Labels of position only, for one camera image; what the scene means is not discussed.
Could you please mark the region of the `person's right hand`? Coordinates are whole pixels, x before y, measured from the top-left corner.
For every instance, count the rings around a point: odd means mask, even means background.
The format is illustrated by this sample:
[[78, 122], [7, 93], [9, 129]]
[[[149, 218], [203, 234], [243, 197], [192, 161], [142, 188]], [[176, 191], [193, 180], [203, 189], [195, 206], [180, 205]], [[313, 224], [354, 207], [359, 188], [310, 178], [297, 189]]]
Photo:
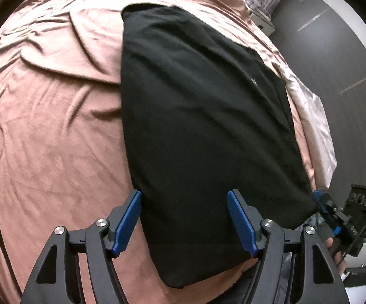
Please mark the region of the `person's right hand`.
[[339, 245], [339, 239], [333, 237], [330, 237], [325, 241], [325, 246], [329, 250], [339, 274], [342, 275], [347, 268], [347, 263], [343, 258], [342, 251], [339, 251]]

